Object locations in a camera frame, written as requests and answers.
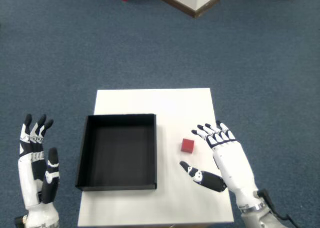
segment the black tray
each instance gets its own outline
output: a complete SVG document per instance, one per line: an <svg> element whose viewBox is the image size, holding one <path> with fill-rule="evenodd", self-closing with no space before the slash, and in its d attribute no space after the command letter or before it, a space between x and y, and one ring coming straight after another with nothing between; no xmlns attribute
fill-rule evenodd
<svg viewBox="0 0 320 228"><path fill-rule="evenodd" d="M75 186L83 191L156 189L157 116L88 116Z"/></svg>

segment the table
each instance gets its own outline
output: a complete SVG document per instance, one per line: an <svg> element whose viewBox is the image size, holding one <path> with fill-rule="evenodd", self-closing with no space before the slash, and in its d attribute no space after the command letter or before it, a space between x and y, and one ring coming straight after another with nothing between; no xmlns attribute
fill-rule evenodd
<svg viewBox="0 0 320 228"><path fill-rule="evenodd" d="M217 193L192 181L181 160L218 175L207 143L191 133L215 123L209 88L98 90L95 115L157 115L157 189L83 192L78 226L124 226L233 222L228 189ZM181 152L195 140L193 154Z"/></svg>

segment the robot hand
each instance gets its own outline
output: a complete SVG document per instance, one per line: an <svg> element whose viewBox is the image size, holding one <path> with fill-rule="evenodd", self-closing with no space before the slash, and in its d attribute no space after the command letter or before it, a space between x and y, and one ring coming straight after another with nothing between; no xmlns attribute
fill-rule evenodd
<svg viewBox="0 0 320 228"><path fill-rule="evenodd" d="M199 171L184 161L180 163L181 166L202 186L219 192L224 191L227 186L235 194L242 213L262 209L265 204L262 199L255 197L255 192L258 191L255 176L241 144L226 125L219 121L217 125L220 128L210 124L198 125L200 130L192 132L207 141L213 150L213 158L222 178L206 171Z"/></svg>
<svg viewBox="0 0 320 228"><path fill-rule="evenodd" d="M59 227L59 214L53 205L60 180L58 151L56 148L49 150L46 164L42 142L54 122L50 120L45 124L46 118L43 115L30 132L32 116L28 114L22 126L18 167L24 204L29 213L16 218L17 227Z"/></svg>

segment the red cube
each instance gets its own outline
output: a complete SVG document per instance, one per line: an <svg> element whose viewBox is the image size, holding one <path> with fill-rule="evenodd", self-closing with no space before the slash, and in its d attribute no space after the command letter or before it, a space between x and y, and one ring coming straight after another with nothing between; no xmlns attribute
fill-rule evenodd
<svg viewBox="0 0 320 228"><path fill-rule="evenodd" d="M181 151L192 154L194 151L195 141L191 139L183 139Z"/></svg>

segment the floor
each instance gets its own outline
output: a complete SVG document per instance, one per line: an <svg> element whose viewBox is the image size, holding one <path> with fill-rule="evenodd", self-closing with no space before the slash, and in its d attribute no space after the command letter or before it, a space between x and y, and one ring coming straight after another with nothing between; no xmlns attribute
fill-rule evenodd
<svg viewBox="0 0 320 228"><path fill-rule="evenodd" d="M161 0L0 0L2 227L26 214L17 161L27 113L55 120L55 206L76 227L85 116L97 89L210 87L259 188L302 227L320 223L320 2L221 0L194 19ZM243 227L231 194L233 224Z"/></svg>

